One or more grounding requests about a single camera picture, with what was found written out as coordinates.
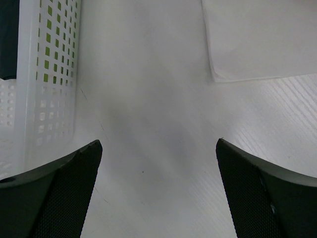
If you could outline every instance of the sheet of paper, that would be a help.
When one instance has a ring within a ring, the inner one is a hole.
[[[316,0],[203,0],[217,82],[317,73]]]

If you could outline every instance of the black fabric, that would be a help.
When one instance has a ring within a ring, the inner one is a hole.
[[[317,178],[222,139],[216,153],[238,238],[317,238]]]
[[[99,141],[0,181],[0,238],[80,238],[98,167]]]
[[[19,0],[0,0],[0,78],[14,79],[17,70]]]

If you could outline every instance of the table surface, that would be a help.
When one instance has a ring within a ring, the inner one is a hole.
[[[235,237],[222,137],[317,177],[317,76],[213,83],[200,0],[83,0],[78,75],[73,146],[104,147],[82,237]]]

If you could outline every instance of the white plastic basket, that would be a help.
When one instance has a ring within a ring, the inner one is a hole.
[[[0,81],[0,179],[72,139],[80,0],[20,1],[17,80]]]

